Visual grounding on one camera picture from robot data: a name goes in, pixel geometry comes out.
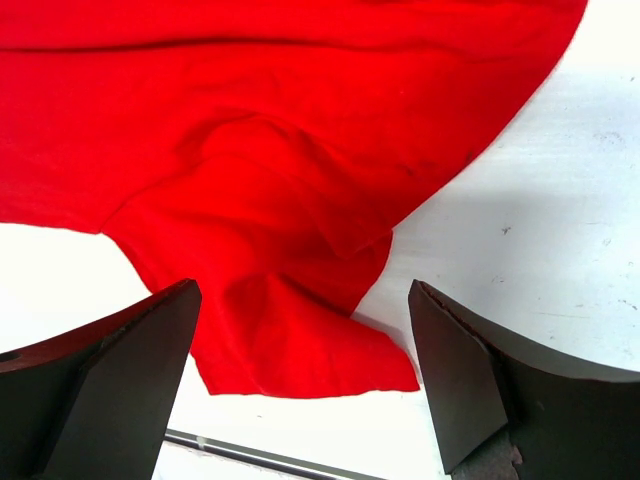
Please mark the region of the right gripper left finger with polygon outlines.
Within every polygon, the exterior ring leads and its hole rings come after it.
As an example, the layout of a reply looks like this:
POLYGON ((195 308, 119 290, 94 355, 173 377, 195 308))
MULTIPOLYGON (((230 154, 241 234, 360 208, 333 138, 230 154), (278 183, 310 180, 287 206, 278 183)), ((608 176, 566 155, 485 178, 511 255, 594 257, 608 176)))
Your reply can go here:
POLYGON ((4 479, 149 479, 202 296, 182 280, 1 355, 4 479))

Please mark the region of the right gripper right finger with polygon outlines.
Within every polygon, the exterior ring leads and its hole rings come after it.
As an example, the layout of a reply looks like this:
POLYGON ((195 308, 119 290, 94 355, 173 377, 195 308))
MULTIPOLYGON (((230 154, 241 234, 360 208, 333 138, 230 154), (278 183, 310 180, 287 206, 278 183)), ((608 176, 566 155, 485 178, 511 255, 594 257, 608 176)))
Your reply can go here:
POLYGON ((540 344, 422 281, 412 283, 408 299, 450 477, 638 477, 637 372, 540 344))

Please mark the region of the red t shirt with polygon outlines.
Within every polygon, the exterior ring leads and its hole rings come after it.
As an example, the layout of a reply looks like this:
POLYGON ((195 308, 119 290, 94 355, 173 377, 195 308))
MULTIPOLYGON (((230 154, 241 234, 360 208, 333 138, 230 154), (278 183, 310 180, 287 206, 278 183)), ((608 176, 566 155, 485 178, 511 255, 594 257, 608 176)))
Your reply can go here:
POLYGON ((394 228, 552 72, 582 1, 5 1, 1 219, 194 279, 211 394, 412 392, 353 319, 394 228))

